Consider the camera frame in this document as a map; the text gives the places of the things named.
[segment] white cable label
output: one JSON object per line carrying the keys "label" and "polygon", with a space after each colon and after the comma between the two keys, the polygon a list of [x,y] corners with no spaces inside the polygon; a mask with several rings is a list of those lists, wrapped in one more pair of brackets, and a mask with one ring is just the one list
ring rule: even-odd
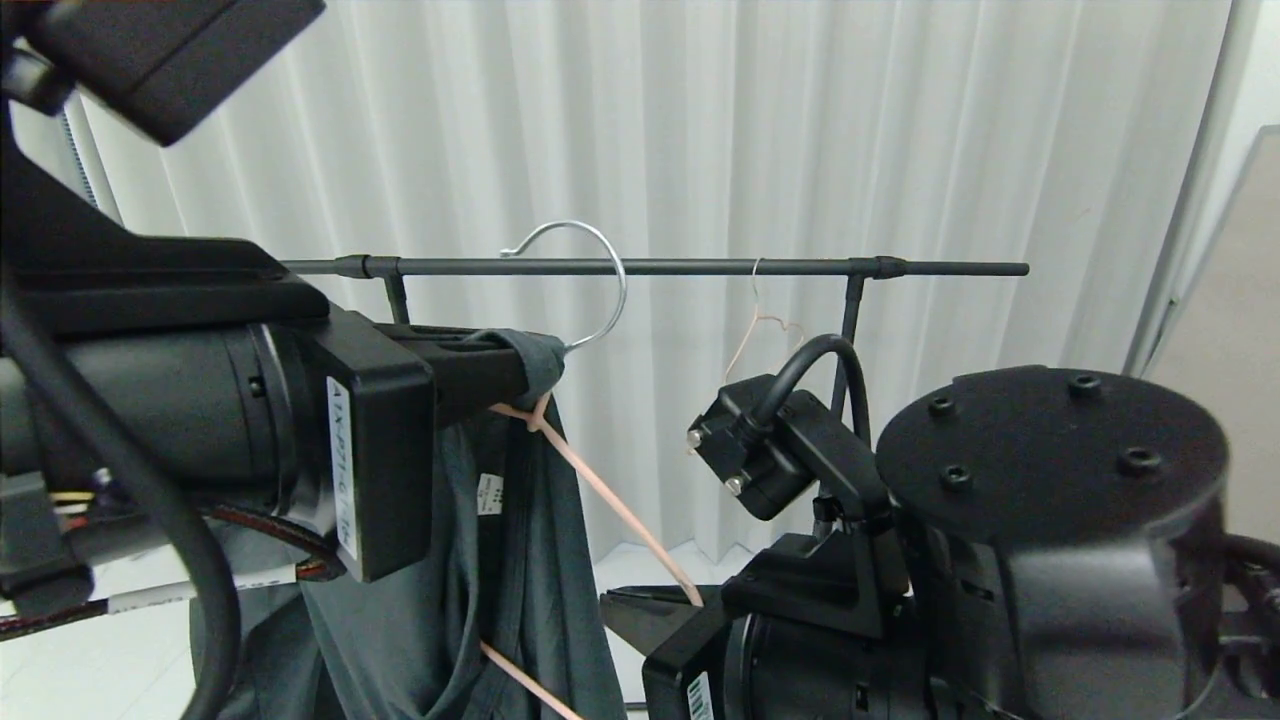
{"label": "white cable label", "polygon": [[476,507],[480,515],[502,515],[502,475],[480,474],[480,486],[476,488]]}
{"label": "white cable label", "polygon": [[[236,582],[236,589],[247,591],[270,585],[285,585],[297,582],[297,566],[285,565],[283,568],[271,568],[270,570],[236,575],[233,579]],[[154,588],[142,588],[140,591],[113,594],[106,598],[106,614],[115,615],[116,612],[128,612],[142,607],[155,607],[156,605],[182,602],[193,597],[196,597],[196,587],[188,582],[156,585]]]}
{"label": "white cable label", "polygon": [[351,393],[326,378],[329,396],[329,451],[333,466],[333,509],[338,542],[352,560],[360,560],[360,525],[356,515],[356,471],[351,445]]}
{"label": "white cable label", "polygon": [[712,708],[712,683],[707,678],[707,670],[689,683],[685,694],[689,697],[690,720],[716,720],[716,711]]}

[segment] white curtain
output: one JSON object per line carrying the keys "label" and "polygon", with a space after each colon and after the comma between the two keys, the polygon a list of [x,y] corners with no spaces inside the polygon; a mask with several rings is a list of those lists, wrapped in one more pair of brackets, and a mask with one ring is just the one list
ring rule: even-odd
{"label": "white curtain", "polygon": [[[188,138],[159,150],[73,108],[95,193],[143,233],[282,259],[494,256],[579,218],[631,258],[1025,260],[1025,279],[867,287],[878,429],[952,375],[1120,370],[1228,15],[1206,3],[333,3]],[[553,236],[539,256],[598,256]],[[317,281],[389,319],[376,282]],[[764,310],[838,331],[841,279],[762,278]],[[609,278],[416,278],[422,324],[576,338]],[[570,357],[572,442],[668,544],[718,557],[762,524],[685,452],[751,313],[746,279],[636,278]],[[799,340],[762,328],[735,377]],[[827,397],[820,364],[808,387]],[[628,539],[585,498],[593,552]]]}

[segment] garment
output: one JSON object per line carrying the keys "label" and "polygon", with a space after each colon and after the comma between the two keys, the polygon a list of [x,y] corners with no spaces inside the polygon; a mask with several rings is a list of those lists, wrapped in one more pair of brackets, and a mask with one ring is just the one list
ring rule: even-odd
{"label": "garment", "polygon": [[[486,334],[521,355],[530,393],[517,404],[531,406],[558,380],[558,340]],[[558,427],[554,407],[547,418]],[[483,659],[480,639],[582,716],[625,716],[572,468],[524,423],[481,413],[436,433],[431,483],[422,561],[374,583],[343,577],[241,594],[244,661],[223,717],[320,716],[328,708],[312,701],[314,688],[325,676],[351,719],[554,717]],[[261,542],[225,543],[233,566],[280,565],[279,556],[268,562]],[[197,614],[193,605],[193,628]]]}

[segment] clothes rack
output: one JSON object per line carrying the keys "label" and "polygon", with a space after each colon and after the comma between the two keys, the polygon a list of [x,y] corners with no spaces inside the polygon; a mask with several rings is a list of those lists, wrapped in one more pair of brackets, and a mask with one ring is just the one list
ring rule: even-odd
{"label": "clothes rack", "polygon": [[[284,266],[300,275],[340,275],[357,279],[380,279],[387,288],[392,319],[407,324],[408,296],[404,278],[410,275],[612,275],[613,264],[594,259],[530,259],[530,258],[396,258],[381,255],[344,255],[333,260],[292,260]],[[755,275],[824,275],[844,277],[845,307],[840,334],[854,341],[863,286],[868,279],[884,281],[905,275],[1023,277],[1030,272],[1027,263],[946,263],[877,258],[842,259],[708,259],[708,258],[645,258],[623,259],[627,275],[650,277],[750,277]],[[845,375],[838,369],[831,396],[831,410],[845,410]]]}

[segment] white floor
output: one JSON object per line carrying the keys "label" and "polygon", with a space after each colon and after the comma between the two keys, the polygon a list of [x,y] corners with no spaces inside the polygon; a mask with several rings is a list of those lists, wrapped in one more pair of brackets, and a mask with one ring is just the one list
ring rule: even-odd
{"label": "white floor", "polygon": [[[685,544],[675,552],[698,583],[721,583],[750,559],[732,550],[719,562]],[[157,551],[141,561],[104,568],[100,594],[182,579],[177,559]],[[667,571],[637,546],[622,546],[595,568],[596,587],[668,584]],[[622,693],[643,701],[643,657],[609,634]],[[4,720],[172,720],[192,691],[186,603],[99,618],[0,644],[0,717]]]}

